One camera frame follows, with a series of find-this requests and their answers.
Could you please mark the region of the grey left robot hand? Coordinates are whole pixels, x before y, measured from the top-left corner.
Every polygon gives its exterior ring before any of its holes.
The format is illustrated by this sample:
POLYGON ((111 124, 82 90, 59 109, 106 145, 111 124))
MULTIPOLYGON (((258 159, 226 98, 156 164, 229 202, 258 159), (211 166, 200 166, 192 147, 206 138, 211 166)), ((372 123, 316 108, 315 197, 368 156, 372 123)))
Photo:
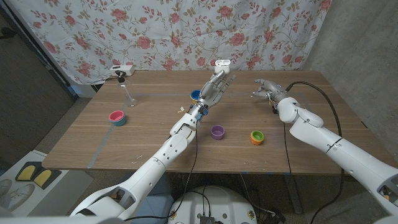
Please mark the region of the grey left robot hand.
POLYGON ((234 81, 236 75, 230 75, 225 70, 213 72, 210 79, 202 87, 197 104, 193 105, 188 113, 196 119, 208 114, 208 110, 217 105, 224 92, 234 81))

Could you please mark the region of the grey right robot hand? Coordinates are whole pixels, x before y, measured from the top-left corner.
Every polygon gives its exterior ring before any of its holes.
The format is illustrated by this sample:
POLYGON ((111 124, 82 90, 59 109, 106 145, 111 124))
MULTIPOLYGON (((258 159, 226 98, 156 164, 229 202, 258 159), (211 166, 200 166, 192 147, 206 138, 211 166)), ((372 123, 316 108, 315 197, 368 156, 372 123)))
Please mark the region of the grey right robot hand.
POLYGON ((283 99, 289 97, 281 86, 272 81, 257 79, 255 83, 259 83, 260 87, 257 91, 252 92, 251 97, 269 100, 270 104, 272 104, 275 109, 278 109, 278 105, 283 99))

